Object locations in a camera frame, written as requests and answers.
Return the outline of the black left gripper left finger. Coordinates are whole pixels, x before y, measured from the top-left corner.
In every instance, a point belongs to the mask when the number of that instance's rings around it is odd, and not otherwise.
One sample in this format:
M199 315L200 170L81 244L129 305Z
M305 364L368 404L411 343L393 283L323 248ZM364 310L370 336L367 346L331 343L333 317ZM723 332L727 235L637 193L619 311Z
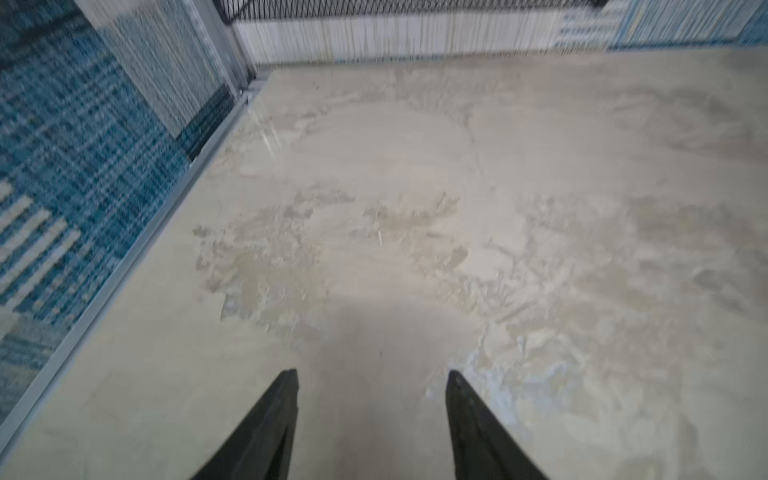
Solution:
M298 372L281 371L192 479L286 479L298 418L298 391Z

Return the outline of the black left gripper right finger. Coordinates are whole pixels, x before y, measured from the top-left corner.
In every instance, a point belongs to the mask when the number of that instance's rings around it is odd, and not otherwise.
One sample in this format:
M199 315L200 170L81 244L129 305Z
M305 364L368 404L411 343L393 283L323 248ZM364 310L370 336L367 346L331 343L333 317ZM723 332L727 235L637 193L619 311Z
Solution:
M457 370L445 401L457 479L547 479Z

